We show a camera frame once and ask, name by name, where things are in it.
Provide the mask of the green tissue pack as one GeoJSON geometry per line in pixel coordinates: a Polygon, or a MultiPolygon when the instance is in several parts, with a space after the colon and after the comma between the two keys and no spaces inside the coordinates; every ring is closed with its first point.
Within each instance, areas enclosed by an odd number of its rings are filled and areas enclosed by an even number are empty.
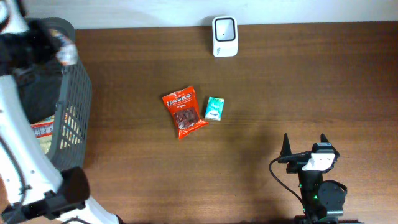
{"type": "Polygon", "coordinates": [[[221,121],[224,107],[223,98],[209,97],[205,111],[205,119],[221,121]]]}

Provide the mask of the red snack bag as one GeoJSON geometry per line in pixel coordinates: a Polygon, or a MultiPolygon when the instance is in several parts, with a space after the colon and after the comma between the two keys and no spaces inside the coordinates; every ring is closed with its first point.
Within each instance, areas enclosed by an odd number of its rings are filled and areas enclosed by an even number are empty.
{"type": "Polygon", "coordinates": [[[191,132],[200,129],[208,122],[201,119],[194,87],[189,86],[162,97],[177,128],[178,139],[183,139],[191,132]]]}

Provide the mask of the cream biscuit packet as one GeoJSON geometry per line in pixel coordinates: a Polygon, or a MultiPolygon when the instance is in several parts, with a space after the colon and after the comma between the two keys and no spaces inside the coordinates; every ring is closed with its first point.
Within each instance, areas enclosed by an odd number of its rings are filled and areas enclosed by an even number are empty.
{"type": "MultiPolygon", "coordinates": [[[[67,108],[67,112],[64,116],[65,124],[62,124],[62,136],[68,140],[68,143],[61,140],[60,149],[70,146],[70,144],[79,144],[81,139],[78,137],[79,125],[75,121],[76,109],[73,106],[67,108]]],[[[52,135],[53,135],[53,125],[55,121],[55,116],[52,115],[45,118],[38,123],[31,124],[31,128],[34,130],[35,136],[39,141],[40,147],[45,154],[47,154],[51,147],[52,135]]]]}

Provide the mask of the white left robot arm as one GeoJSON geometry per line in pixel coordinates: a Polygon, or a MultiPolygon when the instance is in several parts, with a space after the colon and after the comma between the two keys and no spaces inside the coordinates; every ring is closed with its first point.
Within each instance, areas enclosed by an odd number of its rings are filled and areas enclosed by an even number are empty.
{"type": "Polygon", "coordinates": [[[28,18],[22,1],[2,1],[4,223],[121,223],[91,196],[83,171],[91,97],[73,26],[28,18]]]}

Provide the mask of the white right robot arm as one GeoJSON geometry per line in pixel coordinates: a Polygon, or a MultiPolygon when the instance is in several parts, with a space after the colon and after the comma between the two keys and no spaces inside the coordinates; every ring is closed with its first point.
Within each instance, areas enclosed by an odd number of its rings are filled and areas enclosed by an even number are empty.
{"type": "Polygon", "coordinates": [[[287,165],[286,173],[297,174],[300,203],[303,215],[294,217],[294,223],[341,223],[343,205],[348,188],[335,180],[325,180],[323,175],[334,168],[340,153],[324,134],[310,151],[292,153],[287,134],[277,162],[287,165]]]}

